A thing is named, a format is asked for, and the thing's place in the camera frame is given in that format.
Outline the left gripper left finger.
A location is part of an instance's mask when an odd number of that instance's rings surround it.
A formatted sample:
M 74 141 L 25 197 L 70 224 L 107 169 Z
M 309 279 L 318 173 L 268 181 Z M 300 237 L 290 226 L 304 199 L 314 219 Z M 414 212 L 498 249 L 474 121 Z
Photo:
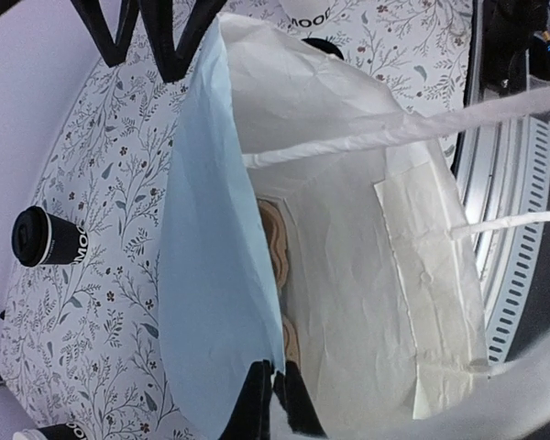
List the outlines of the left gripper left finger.
M 220 440 L 270 439 L 271 364 L 251 364 L 231 417 Z

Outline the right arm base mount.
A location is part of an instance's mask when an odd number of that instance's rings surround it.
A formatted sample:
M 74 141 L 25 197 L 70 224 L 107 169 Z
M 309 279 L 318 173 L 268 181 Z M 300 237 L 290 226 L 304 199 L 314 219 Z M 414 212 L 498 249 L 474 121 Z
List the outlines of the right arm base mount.
M 501 96 L 550 85 L 550 2 L 485 1 L 480 83 Z

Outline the brown cardboard cup carrier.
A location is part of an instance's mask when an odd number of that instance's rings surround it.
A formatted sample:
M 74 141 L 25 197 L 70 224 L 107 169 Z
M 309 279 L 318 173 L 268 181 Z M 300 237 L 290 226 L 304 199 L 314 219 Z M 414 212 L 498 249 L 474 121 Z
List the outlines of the brown cardboard cup carrier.
M 269 256 L 278 295 L 281 297 L 289 275 L 289 260 L 287 256 L 288 240 L 286 227 L 278 207 L 267 200 L 257 199 L 263 230 L 269 248 Z M 281 313 L 284 353 L 287 360 L 301 366 L 299 339 L 294 325 Z

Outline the white paper bag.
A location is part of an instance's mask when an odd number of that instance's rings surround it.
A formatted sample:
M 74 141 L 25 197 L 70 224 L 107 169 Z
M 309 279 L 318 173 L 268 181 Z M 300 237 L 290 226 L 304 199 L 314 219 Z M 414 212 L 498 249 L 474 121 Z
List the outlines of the white paper bag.
M 472 224 L 438 140 L 550 111 L 550 87 L 423 117 L 273 25 L 220 14 L 175 134 L 159 259 L 161 358 L 183 415 L 226 428 L 252 363 L 285 373 L 281 313 L 332 439 L 520 439 L 550 421 L 550 332 L 488 363 Z M 257 199 L 285 223 L 279 297 Z

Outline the black coffee cup lid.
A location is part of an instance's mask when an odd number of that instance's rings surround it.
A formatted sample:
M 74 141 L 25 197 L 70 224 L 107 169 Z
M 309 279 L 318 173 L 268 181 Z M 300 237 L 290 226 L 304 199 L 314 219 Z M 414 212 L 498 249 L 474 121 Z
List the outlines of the black coffee cup lid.
M 43 208 L 30 206 L 14 222 L 11 245 L 15 257 L 25 267 L 35 267 L 43 259 L 49 243 L 49 217 Z

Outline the black paper coffee cup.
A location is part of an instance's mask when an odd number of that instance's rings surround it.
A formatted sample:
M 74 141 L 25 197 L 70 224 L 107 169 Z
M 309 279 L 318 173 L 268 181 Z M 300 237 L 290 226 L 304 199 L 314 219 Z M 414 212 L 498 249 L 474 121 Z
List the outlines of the black paper coffee cup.
M 17 260 L 28 268 L 73 265 L 86 258 L 89 237 L 81 226 L 34 205 L 17 216 L 11 246 Z

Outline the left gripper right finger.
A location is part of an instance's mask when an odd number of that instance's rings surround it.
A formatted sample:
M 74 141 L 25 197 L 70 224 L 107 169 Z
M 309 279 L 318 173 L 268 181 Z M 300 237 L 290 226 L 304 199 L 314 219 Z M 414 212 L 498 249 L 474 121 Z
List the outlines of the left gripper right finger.
M 285 373 L 276 374 L 273 391 L 283 410 L 284 424 L 291 429 L 292 433 L 312 438 L 325 438 L 325 430 L 295 362 L 287 360 Z

